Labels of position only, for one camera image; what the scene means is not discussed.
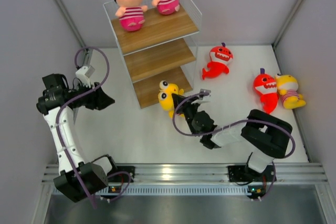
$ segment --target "wooden shelf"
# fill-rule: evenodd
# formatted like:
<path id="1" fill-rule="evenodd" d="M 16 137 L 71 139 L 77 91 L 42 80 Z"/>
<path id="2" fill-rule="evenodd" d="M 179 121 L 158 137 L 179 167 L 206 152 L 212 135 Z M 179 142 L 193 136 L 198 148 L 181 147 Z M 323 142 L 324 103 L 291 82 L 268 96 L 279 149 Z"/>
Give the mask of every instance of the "wooden shelf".
<path id="1" fill-rule="evenodd" d="M 178 87 L 184 89 L 185 92 L 192 90 L 192 87 L 180 67 L 159 73 L 156 76 L 149 77 L 133 84 L 140 108 L 143 109 L 159 102 L 159 83 L 162 80 L 177 84 Z"/>
<path id="2" fill-rule="evenodd" d="M 125 31 L 118 18 L 111 21 L 124 55 L 198 32 L 198 28 L 182 6 L 178 12 L 167 16 L 152 8 L 144 17 L 146 22 L 143 27 L 134 32 Z"/>
<path id="3" fill-rule="evenodd" d="M 179 67 L 196 60 L 184 39 L 174 40 L 156 47 L 125 56 L 133 82 Z"/>

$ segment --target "white wall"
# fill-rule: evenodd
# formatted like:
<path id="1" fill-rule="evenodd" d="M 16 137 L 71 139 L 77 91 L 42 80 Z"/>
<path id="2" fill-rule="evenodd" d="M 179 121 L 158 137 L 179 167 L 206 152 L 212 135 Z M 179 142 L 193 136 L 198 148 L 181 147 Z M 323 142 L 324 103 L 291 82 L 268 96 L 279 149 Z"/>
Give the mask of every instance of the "white wall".
<path id="1" fill-rule="evenodd" d="M 298 109 L 307 148 L 321 161 L 336 195 L 336 1 L 306 0 L 279 44 L 285 73 L 298 78 L 307 106 Z"/>
<path id="2" fill-rule="evenodd" d="M 87 44 L 114 46 L 103 3 L 63 0 Z M 296 0 L 193 0 L 203 13 L 201 43 L 269 44 Z"/>
<path id="3" fill-rule="evenodd" d="M 0 223 L 27 224 L 56 156 L 35 104 L 42 77 L 71 77 L 78 44 L 53 0 L 0 0 Z"/>

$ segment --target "white floor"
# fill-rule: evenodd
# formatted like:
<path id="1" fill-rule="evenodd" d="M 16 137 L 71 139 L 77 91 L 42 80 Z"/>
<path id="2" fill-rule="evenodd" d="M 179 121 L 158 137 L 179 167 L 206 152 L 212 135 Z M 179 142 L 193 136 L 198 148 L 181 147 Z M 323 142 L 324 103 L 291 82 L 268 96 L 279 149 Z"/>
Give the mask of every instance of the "white floor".
<path id="1" fill-rule="evenodd" d="M 198 50 L 194 91 L 190 92 L 199 92 L 200 88 L 212 91 L 211 102 L 202 104 L 200 109 L 218 125 L 243 119 L 251 109 L 261 109 L 252 82 L 260 68 L 265 68 L 272 76 L 279 72 L 271 46 L 228 46 L 234 54 L 230 74 L 202 81 L 201 69 L 206 66 L 211 48 Z M 89 160 L 103 154 L 110 154 L 116 163 L 240 163 L 247 160 L 254 149 L 247 141 L 208 150 L 199 143 L 198 137 L 180 135 L 159 104 L 141 110 L 118 50 L 104 49 L 104 52 L 110 60 L 111 72 L 102 88 L 116 103 L 102 111 L 81 108 L 78 112 L 76 130 Z M 101 81 L 106 67 L 103 57 L 96 51 L 91 65 L 96 69 L 92 80 Z M 297 146 L 291 157 L 276 162 L 307 162 L 293 112 L 279 103 L 272 115 L 293 126 L 292 135 Z M 177 122 L 181 130 L 189 133 L 182 118 Z M 233 129 L 236 134 L 228 134 L 228 137 L 241 138 L 239 129 L 242 126 Z"/>

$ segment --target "yellow plush toy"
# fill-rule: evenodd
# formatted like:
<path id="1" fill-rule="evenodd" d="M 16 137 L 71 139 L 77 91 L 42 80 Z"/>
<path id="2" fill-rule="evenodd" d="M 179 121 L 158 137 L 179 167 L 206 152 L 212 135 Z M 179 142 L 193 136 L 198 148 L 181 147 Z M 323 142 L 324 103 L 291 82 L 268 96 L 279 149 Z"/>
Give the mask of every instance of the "yellow plush toy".
<path id="1" fill-rule="evenodd" d="M 276 75 L 277 89 L 281 95 L 282 105 L 285 109 L 292 110 L 306 105 L 302 94 L 297 92 L 299 88 L 298 81 L 290 75 Z"/>
<path id="2" fill-rule="evenodd" d="M 183 95 L 184 90 L 178 89 L 179 87 L 176 84 L 168 83 L 166 81 L 161 81 L 159 86 L 160 93 L 157 95 L 157 98 L 159 99 L 159 104 L 161 105 L 163 110 L 169 111 L 170 118 L 173 118 L 174 101 L 172 94 Z"/>

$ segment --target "vent grille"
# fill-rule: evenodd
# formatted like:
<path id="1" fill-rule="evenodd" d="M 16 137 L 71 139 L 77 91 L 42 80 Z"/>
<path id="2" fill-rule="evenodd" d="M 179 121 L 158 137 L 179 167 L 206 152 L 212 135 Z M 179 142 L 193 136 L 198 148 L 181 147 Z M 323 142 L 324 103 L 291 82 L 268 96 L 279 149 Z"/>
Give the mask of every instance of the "vent grille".
<path id="1" fill-rule="evenodd" d="M 113 196 L 118 193 L 112 193 L 109 186 L 100 190 L 96 195 Z M 54 190 L 54 195 L 61 195 L 57 189 Z M 200 196 L 200 195 L 250 195 L 247 186 L 142 186 L 130 185 L 124 192 L 125 196 Z"/>

